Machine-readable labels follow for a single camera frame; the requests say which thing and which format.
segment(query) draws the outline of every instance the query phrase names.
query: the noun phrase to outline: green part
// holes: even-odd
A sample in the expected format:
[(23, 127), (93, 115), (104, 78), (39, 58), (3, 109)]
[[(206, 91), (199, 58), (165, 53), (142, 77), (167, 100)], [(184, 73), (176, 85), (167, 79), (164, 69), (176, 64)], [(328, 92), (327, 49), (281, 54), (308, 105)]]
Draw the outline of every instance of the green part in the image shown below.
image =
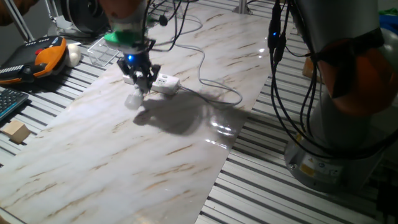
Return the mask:
[(115, 31), (105, 34), (104, 39), (109, 44), (132, 46), (141, 38), (137, 33)]
[(398, 9), (397, 8), (390, 8), (387, 10), (381, 10), (379, 11), (380, 15), (393, 15), (393, 16), (398, 16)]

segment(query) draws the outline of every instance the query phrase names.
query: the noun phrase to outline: small white object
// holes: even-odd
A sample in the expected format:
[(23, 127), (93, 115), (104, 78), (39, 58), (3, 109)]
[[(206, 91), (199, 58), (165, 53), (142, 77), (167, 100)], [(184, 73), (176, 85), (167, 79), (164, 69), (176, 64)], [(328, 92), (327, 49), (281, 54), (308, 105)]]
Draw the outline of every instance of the small white object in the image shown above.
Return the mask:
[(159, 74), (151, 90), (166, 95), (174, 95), (180, 88), (180, 79), (170, 75)]
[(68, 45), (68, 55), (66, 57), (65, 65), (74, 68), (79, 64), (81, 58), (81, 52), (78, 46), (75, 44)]
[(138, 110), (141, 106), (142, 102), (144, 101), (144, 94), (140, 91), (140, 89), (136, 88), (133, 94), (130, 94), (124, 105), (130, 110)]
[(134, 85), (134, 81), (129, 75), (123, 75), (123, 80), (127, 84)]

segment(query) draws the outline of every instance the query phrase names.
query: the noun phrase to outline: metal pole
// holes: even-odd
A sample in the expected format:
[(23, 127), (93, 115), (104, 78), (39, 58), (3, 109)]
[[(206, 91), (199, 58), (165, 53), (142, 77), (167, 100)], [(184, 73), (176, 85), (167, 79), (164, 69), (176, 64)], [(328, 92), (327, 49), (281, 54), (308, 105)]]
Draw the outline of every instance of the metal pole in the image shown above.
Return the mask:
[(13, 0), (0, 0), (7, 9), (7, 12), (11, 16), (11, 19), (14, 21), (15, 26), (17, 27), (20, 35), (26, 42), (31, 42), (35, 40), (33, 38), (32, 33), (30, 33), (29, 28), (27, 27), (24, 18), (19, 13), (17, 6), (14, 4)]
[(247, 0), (239, 0), (239, 6), (233, 12), (246, 15), (250, 14), (247, 7)]

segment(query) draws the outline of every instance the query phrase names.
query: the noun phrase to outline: wooden block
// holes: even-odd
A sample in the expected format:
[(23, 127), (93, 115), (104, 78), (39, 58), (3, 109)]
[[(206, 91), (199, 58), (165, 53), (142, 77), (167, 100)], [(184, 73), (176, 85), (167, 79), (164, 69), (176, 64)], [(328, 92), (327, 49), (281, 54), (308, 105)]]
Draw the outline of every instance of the wooden block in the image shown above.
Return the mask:
[(16, 144), (22, 143), (30, 135), (30, 131), (27, 129), (26, 125), (19, 121), (11, 121), (3, 129), (3, 133)]

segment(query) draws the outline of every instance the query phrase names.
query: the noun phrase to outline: white power strip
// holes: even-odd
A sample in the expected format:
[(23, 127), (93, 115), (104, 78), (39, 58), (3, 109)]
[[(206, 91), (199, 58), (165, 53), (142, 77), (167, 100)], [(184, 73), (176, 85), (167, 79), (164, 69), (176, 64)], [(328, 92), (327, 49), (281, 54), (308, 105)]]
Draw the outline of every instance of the white power strip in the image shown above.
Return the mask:
[[(123, 75), (125, 83), (133, 85), (134, 82), (128, 75)], [(180, 79), (170, 75), (158, 74), (156, 81), (153, 82), (151, 90), (166, 95), (174, 95), (180, 88)]]

